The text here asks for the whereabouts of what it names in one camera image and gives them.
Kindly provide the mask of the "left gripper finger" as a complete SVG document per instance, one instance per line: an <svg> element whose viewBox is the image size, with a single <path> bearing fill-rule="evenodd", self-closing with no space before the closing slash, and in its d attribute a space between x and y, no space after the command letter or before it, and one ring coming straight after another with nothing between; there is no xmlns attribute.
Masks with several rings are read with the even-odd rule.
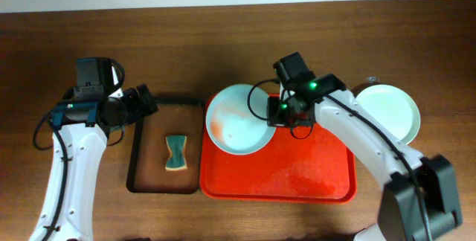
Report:
<svg viewBox="0 0 476 241"><path fill-rule="evenodd" d="M144 116L152 115L153 113L157 112L157 104L148 87L145 84L141 84L137 86L136 89L139 94L139 102Z"/></svg>
<svg viewBox="0 0 476 241"><path fill-rule="evenodd" d="M129 88L124 91L124 103L126 105L126 122L136 122L148 115L146 94L147 87Z"/></svg>

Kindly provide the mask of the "green yellow sponge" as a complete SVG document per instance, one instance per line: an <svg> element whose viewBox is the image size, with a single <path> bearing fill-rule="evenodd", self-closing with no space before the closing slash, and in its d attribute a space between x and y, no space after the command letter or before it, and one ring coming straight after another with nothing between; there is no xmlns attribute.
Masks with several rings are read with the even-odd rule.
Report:
<svg viewBox="0 0 476 241"><path fill-rule="evenodd" d="M169 135L166 137L166 145L170 154L165 164L166 171L186 170L187 162L184 151L187 146L187 137L185 135Z"/></svg>

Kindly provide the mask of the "pale blue plate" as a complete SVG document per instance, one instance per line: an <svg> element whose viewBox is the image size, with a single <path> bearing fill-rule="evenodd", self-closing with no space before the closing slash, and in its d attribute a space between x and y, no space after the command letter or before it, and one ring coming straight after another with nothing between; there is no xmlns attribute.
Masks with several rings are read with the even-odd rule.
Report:
<svg viewBox="0 0 476 241"><path fill-rule="evenodd" d="M232 155L261 150L276 131L266 121L268 98L265 91L249 84L235 84L217 93L205 114L205 127L212 142Z"/></svg>

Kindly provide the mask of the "pale green plate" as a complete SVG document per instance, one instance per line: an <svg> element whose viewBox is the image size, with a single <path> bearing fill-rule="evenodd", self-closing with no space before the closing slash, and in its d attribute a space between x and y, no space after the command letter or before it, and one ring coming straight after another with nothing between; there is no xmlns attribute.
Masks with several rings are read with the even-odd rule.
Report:
<svg viewBox="0 0 476 241"><path fill-rule="evenodd" d="M356 96L357 102L385 129L409 144L421 126L421 114L414 100L390 85L371 85Z"/></svg>

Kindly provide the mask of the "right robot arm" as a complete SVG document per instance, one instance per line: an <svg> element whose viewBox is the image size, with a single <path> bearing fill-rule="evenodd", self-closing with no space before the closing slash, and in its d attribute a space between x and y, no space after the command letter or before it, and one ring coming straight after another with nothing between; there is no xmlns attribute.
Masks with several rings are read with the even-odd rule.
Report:
<svg viewBox="0 0 476 241"><path fill-rule="evenodd" d="M318 124L337 137L381 186L376 223L351 240L435 240L463 223L454 168L425 157L372 118L333 74L278 74L280 101L268 122L288 128Z"/></svg>

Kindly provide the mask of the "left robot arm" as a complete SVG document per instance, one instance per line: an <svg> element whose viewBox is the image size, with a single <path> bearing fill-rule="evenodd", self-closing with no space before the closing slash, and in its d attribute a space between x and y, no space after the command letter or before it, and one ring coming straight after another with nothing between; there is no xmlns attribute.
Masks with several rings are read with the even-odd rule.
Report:
<svg viewBox="0 0 476 241"><path fill-rule="evenodd" d="M70 88L43 118L52 130L53 160L31 240L92 240L97 174L109 135L157 112L146 85Z"/></svg>

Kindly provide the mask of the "red plastic tray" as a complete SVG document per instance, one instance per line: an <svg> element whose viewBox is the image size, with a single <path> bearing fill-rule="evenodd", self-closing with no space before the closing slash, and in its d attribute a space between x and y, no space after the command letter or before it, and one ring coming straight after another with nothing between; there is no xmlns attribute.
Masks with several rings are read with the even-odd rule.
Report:
<svg viewBox="0 0 476 241"><path fill-rule="evenodd" d="M199 186L214 199L345 204L357 191L354 155L320 126L277 128L249 155L232 155L202 138Z"/></svg>

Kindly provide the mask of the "black shallow water tray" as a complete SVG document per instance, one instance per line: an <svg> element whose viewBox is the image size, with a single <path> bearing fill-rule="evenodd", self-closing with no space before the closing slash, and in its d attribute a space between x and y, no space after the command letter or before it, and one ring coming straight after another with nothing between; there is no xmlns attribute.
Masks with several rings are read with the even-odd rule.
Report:
<svg viewBox="0 0 476 241"><path fill-rule="evenodd" d="M191 194L199 189L205 102L190 97L157 97L158 111L135 125L126 187L132 193ZM186 138L184 166L168 170L173 153L167 137Z"/></svg>

